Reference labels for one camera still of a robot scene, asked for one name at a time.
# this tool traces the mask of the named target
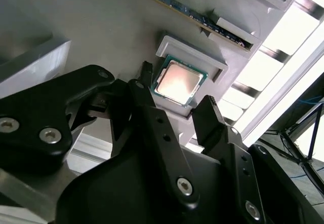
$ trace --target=metal rod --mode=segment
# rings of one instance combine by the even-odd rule
[[[291,141],[289,136],[286,133],[280,133],[280,135],[286,140],[290,152],[292,155],[300,160],[299,165],[303,168],[305,174],[309,178],[309,180],[313,183],[313,185],[317,188],[319,193],[324,198],[324,181],[318,175],[313,166],[309,163],[309,161],[304,157],[303,153],[297,148],[297,146]]]
[[[320,122],[320,117],[321,117],[321,114],[322,114],[322,108],[323,108],[323,104],[321,104],[317,108],[317,114],[316,114],[316,119],[315,119],[315,125],[314,125],[312,140],[310,142],[310,147],[309,147],[309,152],[308,152],[308,157],[307,157],[308,160],[311,160],[312,157],[313,157],[313,151],[314,151],[316,136],[317,136],[317,132],[318,132],[318,126],[319,126],[319,122]]]
[[[269,143],[268,141],[264,140],[264,139],[259,139],[260,142],[262,142],[263,144],[265,144],[266,146],[274,149],[276,152],[284,155],[288,160],[295,162],[295,163],[299,163],[298,159],[296,159],[295,157],[289,155],[288,153],[284,152],[283,150],[279,149],[278,147],[274,146],[273,144]]]

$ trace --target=metal frame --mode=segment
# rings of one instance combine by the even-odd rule
[[[318,126],[320,122],[320,117],[322,115],[322,108],[323,104],[320,104],[318,108],[315,110],[316,112],[316,119],[315,119],[315,125],[314,130],[312,134],[312,139],[308,151],[308,155],[304,156],[304,154],[299,150],[299,148],[294,144],[294,142],[291,140],[289,134],[287,131],[278,132],[277,135],[279,135],[282,139],[283,144],[285,147],[289,150],[290,154],[285,153],[284,151],[280,150],[279,148],[275,147],[271,143],[267,142],[266,140],[260,138],[259,141],[263,144],[267,145],[268,147],[271,147],[275,151],[277,151],[279,154],[286,157],[288,160],[291,160],[301,166],[303,170],[305,171],[305,174],[309,178],[309,180],[314,184],[314,186],[317,188],[319,193],[324,198],[324,181],[323,179],[318,175],[317,171],[312,167],[312,155],[314,151],[314,145],[316,141]]]
[[[245,145],[255,143],[324,72],[323,32],[321,23],[234,124]]]

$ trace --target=cable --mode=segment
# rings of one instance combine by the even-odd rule
[[[291,153],[290,149],[285,145],[285,143],[284,143],[284,137],[282,135],[280,135],[280,140],[281,140],[284,148],[286,148],[289,151],[289,153],[293,156],[293,154]]]
[[[319,98],[321,98],[322,96],[315,96],[315,97],[312,97],[312,98],[309,98],[309,99],[307,99],[307,100],[305,100],[305,101],[312,101],[312,100],[315,100],[315,99],[319,99]]]
[[[323,170],[323,169],[324,169],[324,167],[321,167],[321,168],[317,169],[316,172],[321,171],[321,170]],[[299,176],[294,176],[294,177],[290,177],[290,179],[293,179],[293,178],[299,178],[299,177],[304,177],[304,176],[306,176],[306,174],[299,175]]]
[[[321,205],[321,204],[324,204],[324,202],[320,202],[320,203],[314,204],[314,205],[312,205],[312,206],[315,206],[315,205]]]
[[[320,105],[320,104],[323,104],[324,101],[319,101],[319,102],[309,102],[309,101],[304,101],[304,100],[299,100],[301,103],[304,103],[304,104],[309,104],[309,105]]]

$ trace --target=ram module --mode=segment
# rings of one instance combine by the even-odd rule
[[[206,29],[215,35],[218,35],[221,38],[224,38],[227,41],[230,41],[243,49],[246,49],[249,51],[252,47],[252,44],[248,43],[247,41],[242,40],[238,36],[227,31],[226,29],[220,27],[219,25],[216,25],[210,18],[199,14],[195,10],[187,7],[186,5],[180,3],[176,0],[155,0],[155,1],[159,2],[160,4],[163,4],[164,6],[170,8],[174,11],[177,11],[178,13],[184,15],[191,21],[195,22],[201,28]]]

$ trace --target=mounting bolt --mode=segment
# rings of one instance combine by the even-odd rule
[[[141,89],[143,89],[144,88],[144,86],[140,83],[140,82],[136,82],[136,85],[139,87],[139,88],[141,88]]]
[[[259,149],[259,151],[260,151],[262,154],[264,154],[264,155],[267,154],[265,148],[263,148],[262,146],[258,146],[258,149]]]
[[[54,128],[45,128],[39,133],[39,138],[47,144],[55,144],[62,138],[60,131]]]
[[[0,133],[11,133],[19,128],[19,122],[12,118],[0,119]]]
[[[236,129],[231,128],[231,130],[232,130],[232,132],[233,132],[234,134],[238,134],[238,131],[237,131]]]
[[[109,77],[109,75],[105,71],[102,71],[102,70],[98,70],[98,74],[103,78]]]
[[[192,185],[191,183],[186,180],[183,177],[180,177],[177,180],[177,186],[179,188],[179,190],[186,196],[190,196],[192,194]]]
[[[260,215],[260,212],[259,210],[255,207],[254,204],[252,204],[250,201],[246,201],[245,202],[245,208],[247,210],[247,212],[251,215],[251,217],[254,219],[254,220],[260,220],[261,218],[261,215]]]

